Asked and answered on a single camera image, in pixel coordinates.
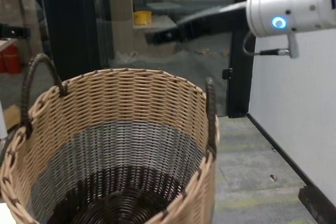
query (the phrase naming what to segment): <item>dark brown basket bottom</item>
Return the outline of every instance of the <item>dark brown basket bottom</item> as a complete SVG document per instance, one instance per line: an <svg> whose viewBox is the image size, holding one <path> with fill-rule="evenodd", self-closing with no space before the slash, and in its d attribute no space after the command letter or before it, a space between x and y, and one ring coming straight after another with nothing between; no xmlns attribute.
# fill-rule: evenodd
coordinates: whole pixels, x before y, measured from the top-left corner
<svg viewBox="0 0 336 224"><path fill-rule="evenodd" d="M98 200L78 213L72 224L141 224L165 209L168 202L152 192L125 190Z"/></svg>
<svg viewBox="0 0 336 224"><path fill-rule="evenodd" d="M141 224L163 211L183 190L174 177L155 169L123 166L113 170L101 170L78 182L57 204L47 223ZM138 179L131 180L136 170ZM108 179L108 174L119 174L119 179Z"/></svg>

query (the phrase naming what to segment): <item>red container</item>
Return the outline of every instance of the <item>red container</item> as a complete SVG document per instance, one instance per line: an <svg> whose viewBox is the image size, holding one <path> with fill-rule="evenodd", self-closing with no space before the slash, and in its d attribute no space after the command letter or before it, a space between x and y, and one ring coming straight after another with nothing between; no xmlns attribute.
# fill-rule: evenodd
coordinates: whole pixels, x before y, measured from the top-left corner
<svg viewBox="0 0 336 224"><path fill-rule="evenodd" d="M4 54L0 52L0 73L7 73Z"/></svg>
<svg viewBox="0 0 336 224"><path fill-rule="evenodd" d="M15 45L10 45L4 51L4 60L8 73L21 73L21 61Z"/></svg>

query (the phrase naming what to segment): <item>black baseboard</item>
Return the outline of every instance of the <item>black baseboard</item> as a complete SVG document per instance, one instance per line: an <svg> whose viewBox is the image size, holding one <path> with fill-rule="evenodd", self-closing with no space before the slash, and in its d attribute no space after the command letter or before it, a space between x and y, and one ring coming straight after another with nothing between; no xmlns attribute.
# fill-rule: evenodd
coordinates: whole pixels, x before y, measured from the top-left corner
<svg viewBox="0 0 336 224"><path fill-rule="evenodd" d="M284 158L290 167L299 175L306 183L304 188L299 191L299 199L310 214L314 217L318 224L336 224L336 207L330 200L314 185L308 176L300 169L300 167L288 156L288 154L275 142L268 132L251 116L247 114L252 124L266 138L274 149Z"/></svg>

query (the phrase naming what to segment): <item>black door frame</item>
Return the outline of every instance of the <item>black door frame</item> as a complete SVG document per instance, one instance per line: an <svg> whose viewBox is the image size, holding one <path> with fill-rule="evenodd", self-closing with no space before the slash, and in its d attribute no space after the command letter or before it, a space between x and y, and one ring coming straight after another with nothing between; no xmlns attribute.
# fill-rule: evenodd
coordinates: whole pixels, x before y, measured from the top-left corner
<svg viewBox="0 0 336 224"><path fill-rule="evenodd" d="M62 80L100 69L93 0L43 0L51 57Z"/></svg>
<svg viewBox="0 0 336 224"><path fill-rule="evenodd" d="M246 0L235 0L236 3ZM231 54L229 60L230 77L227 85L226 113L230 118L246 116L249 109L253 57L243 52L243 40L249 28L232 33ZM248 51L255 50L255 38L246 45Z"/></svg>
<svg viewBox="0 0 336 224"><path fill-rule="evenodd" d="M61 79L100 69L98 34L93 0L43 0L52 57ZM253 57L242 51L249 28L232 34L226 112L230 118L248 113ZM252 39L246 48L254 51Z"/></svg>

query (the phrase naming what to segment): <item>basket handle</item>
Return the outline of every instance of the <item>basket handle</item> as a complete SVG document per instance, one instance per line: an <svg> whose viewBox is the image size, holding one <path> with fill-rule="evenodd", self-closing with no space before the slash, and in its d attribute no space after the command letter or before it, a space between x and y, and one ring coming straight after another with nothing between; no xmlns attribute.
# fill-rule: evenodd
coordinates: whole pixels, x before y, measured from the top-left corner
<svg viewBox="0 0 336 224"><path fill-rule="evenodd" d="M29 95L30 95L30 88L31 83L33 82L34 73L36 71L37 66L43 62L49 69L49 72L54 80L54 85L58 86L59 88L59 95L60 97L64 97L67 95L67 87L63 87L62 81L55 69L54 64L52 63L51 59L46 56L45 54L38 54L37 56L33 57L28 65L28 69L25 73L23 85L22 85L22 96L21 96L21 121L20 126L26 126L26 136L27 139L30 138L33 132L32 121L28 114L28 106L29 106Z"/></svg>
<svg viewBox="0 0 336 224"><path fill-rule="evenodd" d="M212 152L214 157L217 154L216 146L216 91L214 80L210 77L205 80L206 90L206 114L208 116L208 149Z"/></svg>

